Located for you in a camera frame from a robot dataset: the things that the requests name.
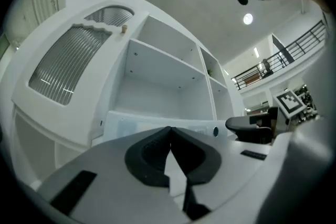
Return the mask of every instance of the ribbed panel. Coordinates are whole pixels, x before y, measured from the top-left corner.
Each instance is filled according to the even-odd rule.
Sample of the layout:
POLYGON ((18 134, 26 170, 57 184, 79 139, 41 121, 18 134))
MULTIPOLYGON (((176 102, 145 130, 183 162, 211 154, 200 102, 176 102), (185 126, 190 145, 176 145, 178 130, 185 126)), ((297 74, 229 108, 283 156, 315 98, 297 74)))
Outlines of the ribbed panel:
POLYGON ((71 27, 43 57, 28 85, 47 98, 67 105, 85 67, 110 35, 71 27))
POLYGON ((105 23, 107 25, 114 25, 114 26, 122 26, 126 23, 134 13, 130 10, 119 7, 119 6, 111 6, 102 8, 88 17, 86 20, 94 20, 97 23, 105 23))

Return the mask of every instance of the ceiling light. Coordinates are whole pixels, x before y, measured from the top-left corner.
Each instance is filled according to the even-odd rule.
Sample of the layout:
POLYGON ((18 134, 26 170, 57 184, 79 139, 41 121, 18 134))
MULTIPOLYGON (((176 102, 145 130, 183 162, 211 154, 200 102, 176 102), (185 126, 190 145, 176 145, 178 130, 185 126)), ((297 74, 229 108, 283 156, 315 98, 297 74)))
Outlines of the ceiling light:
POLYGON ((244 24, 250 25, 253 22, 253 16, 252 16, 252 14, 250 14, 250 13, 246 14, 244 16, 243 21, 244 21, 244 24))
POLYGON ((257 58, 259 58, 259 52, 258 52, 258 49, 257 49, 257 48, 254 48, 254 52, 255 52, 257 58))

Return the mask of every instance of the balcony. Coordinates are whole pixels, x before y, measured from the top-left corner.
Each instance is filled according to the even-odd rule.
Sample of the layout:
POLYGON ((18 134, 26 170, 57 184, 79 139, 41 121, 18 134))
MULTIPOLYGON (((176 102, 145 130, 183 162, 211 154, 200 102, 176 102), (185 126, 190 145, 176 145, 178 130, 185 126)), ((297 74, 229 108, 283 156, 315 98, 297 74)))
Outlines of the balcony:
POLYGON ((232 77, 236 88, 241 90, 272 76, 274 73, 286 67, 290 67, 295 61, 304 57, 316 46, 324 42, 325 28, 323 21, 319 21, 301 37, 281 51, 267 58, 266 61, 232 77))

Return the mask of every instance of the black metal railing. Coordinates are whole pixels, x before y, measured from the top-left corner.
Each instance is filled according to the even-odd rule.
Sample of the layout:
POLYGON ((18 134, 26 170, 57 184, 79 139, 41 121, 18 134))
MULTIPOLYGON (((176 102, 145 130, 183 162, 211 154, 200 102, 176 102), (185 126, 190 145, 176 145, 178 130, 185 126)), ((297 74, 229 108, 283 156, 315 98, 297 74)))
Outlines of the black metal railing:
POLYGON ((231 78, 235 86, 238 88, 238 90, 241 90, 257 81, 269 77, 270 75, 281 70, 282 68, 285 68, 287 65, 290 64, 285 57, 287 53, 290 53, 294 61, 301 58, 318 44, 320 44, 322 41, 324 41, 325 28, 326 27, 323 21, 319 21, 316 25, 314 25, 297 40, 295 40, 276 54, 267 58, 266 60, 269 66, 266 63, 266 67, 264 63, 261 62, 244 71, 243 73, 240 73, 231 78))

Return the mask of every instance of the black slot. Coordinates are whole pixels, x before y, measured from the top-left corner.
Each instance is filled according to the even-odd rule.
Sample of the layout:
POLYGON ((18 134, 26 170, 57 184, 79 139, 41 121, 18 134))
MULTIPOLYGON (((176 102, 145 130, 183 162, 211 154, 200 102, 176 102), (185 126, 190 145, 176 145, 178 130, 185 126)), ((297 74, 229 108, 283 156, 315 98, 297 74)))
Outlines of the black slot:
POLYGON ((241 154, 244 155, 244 156, 248 156, 250 158, 259 159, 261 161, 264 161, 267 157, 266 154, 253 152, 253 151, 242 151, 241 154))
POLYGON ((97 174, 81 171, 50 204, 64 215, 69 215, 97 174))

